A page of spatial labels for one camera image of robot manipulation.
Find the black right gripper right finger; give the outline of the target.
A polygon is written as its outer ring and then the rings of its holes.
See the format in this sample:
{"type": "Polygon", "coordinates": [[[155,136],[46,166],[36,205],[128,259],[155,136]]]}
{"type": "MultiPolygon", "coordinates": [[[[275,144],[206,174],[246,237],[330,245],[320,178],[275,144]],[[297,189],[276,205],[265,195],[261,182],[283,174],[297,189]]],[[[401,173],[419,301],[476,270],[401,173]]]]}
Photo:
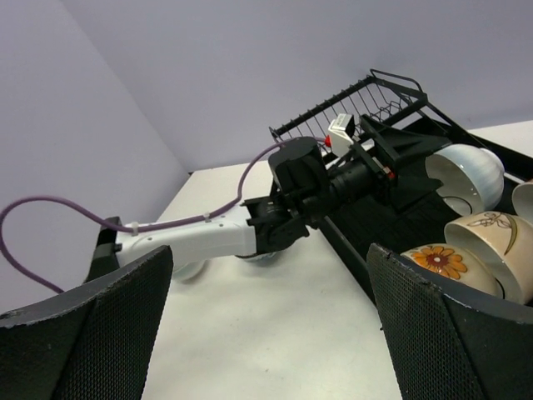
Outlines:
{"type": "Polygon", "coordinates": [[[379,245],[367,266],[404,399],[530,399],[532,309],[379,245]]]}

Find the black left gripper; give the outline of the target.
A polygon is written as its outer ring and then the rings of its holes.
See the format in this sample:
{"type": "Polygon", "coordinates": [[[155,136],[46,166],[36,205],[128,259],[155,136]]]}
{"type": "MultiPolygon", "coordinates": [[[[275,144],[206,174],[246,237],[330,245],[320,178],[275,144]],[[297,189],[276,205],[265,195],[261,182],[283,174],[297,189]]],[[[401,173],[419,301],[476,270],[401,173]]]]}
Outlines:
{"type": "Polygon", "coordinates": [[[340,208],[366,196],[382,205],[403,211],[441,187],[441,180],[396,172],[396,165],[410,165],[451,145],[447,137],[398,129],[360,117],[362,133],[348,154],[339,157],[344,164],[328,170],[328,207],[340,208]]]}

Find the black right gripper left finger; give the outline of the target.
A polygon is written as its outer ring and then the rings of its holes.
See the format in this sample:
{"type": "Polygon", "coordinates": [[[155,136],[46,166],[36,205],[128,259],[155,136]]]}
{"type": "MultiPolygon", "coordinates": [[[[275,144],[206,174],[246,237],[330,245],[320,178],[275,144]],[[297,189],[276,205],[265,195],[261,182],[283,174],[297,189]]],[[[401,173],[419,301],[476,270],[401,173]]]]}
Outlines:
{"type": "Polygon", "coordinates": [[[173,269],[160,246],[1,316],[3,399],[139,399],[173,269]]]}

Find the light blue ribbed bowl back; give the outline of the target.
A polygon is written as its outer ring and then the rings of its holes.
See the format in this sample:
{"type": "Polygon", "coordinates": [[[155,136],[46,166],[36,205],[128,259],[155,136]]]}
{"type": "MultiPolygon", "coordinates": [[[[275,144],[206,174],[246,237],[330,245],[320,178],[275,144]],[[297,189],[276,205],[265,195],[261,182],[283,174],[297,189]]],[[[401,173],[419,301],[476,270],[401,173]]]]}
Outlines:
{"type": "Polygon", "coordinates": [[[451,144],[428,156],[425,169],[441,181],[437,194],[460,216],[492,210],[502,198],[505,167],[488,149],[451,144]]]}

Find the light blue ribbed bowl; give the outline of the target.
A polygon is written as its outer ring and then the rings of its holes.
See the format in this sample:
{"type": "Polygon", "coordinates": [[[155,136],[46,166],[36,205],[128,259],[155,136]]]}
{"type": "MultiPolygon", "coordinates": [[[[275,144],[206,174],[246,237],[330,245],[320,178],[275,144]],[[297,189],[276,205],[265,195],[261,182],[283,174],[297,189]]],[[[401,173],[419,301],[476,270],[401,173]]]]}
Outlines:
{"type": "Polygon", "coordinates": [[[505,167],[488,149],[451,144],[428,156],[425,169],[441,181],[437,194],[460,216],[492,210],[502,198],[505,167]]]}
{"type": "Polygon", "coordinates": [[[172,279],[180,283],[187,282],[201,273],[205,267],[205,264],[206,261],[202,260],[174,267],[172,271],[172,279]]]}

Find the orange flower beige bowl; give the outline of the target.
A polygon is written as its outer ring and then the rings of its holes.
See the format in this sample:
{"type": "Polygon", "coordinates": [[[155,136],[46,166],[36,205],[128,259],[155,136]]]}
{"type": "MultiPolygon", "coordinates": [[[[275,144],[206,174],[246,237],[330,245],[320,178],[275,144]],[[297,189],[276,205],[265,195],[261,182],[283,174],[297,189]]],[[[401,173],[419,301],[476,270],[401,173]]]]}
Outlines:
{"type": "Polygon", "coordinates": [[[494,297],[504,297],[503,288],[491,270],[463,247],[429,243],[406,250],[401,255],[433,273],[494,297]]]}

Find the beige leaf pattern bowl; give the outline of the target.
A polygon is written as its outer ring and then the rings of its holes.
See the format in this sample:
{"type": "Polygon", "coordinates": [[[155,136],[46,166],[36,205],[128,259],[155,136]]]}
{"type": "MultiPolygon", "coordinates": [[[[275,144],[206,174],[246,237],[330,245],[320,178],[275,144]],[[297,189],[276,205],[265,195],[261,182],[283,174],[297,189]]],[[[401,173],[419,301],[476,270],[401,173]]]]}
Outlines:
{"type": "Polygon", "coordinates": [[[505,299],[532,300],[532,224],[506,212],[488,211],[447,223],[448,244],[475,254],[503,287],[505,299]]]}

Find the light blue ribbed bowl front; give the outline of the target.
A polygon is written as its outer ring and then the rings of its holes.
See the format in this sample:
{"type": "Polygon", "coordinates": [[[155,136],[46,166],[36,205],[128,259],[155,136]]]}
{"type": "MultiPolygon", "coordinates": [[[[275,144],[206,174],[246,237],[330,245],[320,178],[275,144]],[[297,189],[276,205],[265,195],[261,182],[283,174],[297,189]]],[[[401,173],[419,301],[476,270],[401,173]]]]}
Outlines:
{"type": "Polygon", "coordinates": [[[180,283],[187,282],[201,273],[205,267],[205,264],[206,261],[202,260],[174,267],[172,271],[172,279],[180,283]]]}

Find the red patterned white bowl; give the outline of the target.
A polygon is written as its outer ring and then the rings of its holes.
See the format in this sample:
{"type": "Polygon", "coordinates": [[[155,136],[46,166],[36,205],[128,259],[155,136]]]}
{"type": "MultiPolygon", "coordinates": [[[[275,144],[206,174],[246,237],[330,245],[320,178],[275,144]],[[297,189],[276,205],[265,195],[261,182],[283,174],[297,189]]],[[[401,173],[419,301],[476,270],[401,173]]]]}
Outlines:
{"type": "Polygon", "coordinates": [[[253,254],[247,256],[236,255],[236,258],[246,263],[266,265],[277,255],[277,252],[253,254]]]}

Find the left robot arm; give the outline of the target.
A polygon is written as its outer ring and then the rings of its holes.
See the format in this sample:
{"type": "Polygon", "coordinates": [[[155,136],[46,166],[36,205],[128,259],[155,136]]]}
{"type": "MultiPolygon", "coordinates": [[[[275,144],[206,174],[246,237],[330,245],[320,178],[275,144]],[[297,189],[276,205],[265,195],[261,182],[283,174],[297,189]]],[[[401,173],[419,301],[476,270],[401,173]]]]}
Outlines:
{"type": "Polygon", "coordinates": [[[402,171],[450,144],[444,134],[393,128],[369,116],[362,134],[297,137],[265,154],[271,191],[265,197],[237,196],[204,215],[151,224],[102,222],[89,280],[100,278],[160,246],[172,250],[181,280],[194,277],[209,259],[264,258],[289,248],[337,209],[365,197],[400,212],[433,193],[441,182],[408,178],[402,171]]]}

